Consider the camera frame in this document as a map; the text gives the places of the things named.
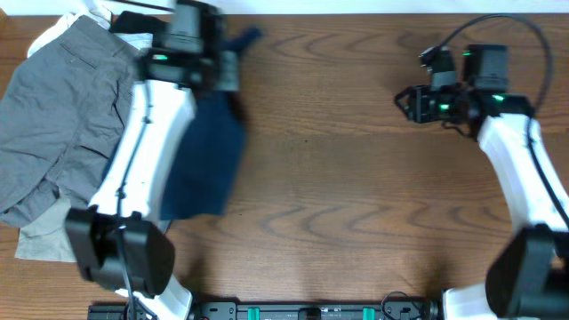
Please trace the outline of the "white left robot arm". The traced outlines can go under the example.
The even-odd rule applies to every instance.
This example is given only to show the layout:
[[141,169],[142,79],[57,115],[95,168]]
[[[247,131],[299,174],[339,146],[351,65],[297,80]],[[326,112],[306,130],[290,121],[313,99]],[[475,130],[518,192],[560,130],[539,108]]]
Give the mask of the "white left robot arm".
[[173,274],[175,249],[158,228],[164,188],[196,97],[227,81],[236,58],[224,51],[220,9],[179,1],[161,44],[133,62],[130,116],[103,182],[64,228],[83,279],[125,295],[124,318],[186,319],[192,294]]

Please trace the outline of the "navy blue shorts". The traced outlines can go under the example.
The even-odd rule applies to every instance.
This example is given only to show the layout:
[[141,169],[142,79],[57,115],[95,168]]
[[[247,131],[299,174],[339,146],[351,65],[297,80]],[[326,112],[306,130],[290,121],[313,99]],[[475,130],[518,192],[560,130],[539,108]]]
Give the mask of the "navy blue shorts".
[[238,92],[216,91],[197,101],[166,182],[161,220],[222,215],[247,139],[248,115]]

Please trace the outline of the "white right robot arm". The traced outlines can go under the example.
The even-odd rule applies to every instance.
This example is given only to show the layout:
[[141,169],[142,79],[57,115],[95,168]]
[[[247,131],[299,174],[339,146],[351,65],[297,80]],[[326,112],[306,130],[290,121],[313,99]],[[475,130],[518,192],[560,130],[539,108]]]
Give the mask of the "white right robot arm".
[[531,102],[509,92],[508,49],[471,44],[456,71],[445,46],[420,56],[429,83],[394,98],[417,124],[468,126],[489,159],[509,208],[513,236],[485,280],[444,292],[445,319],[568,317],[568,195],[543,145]]

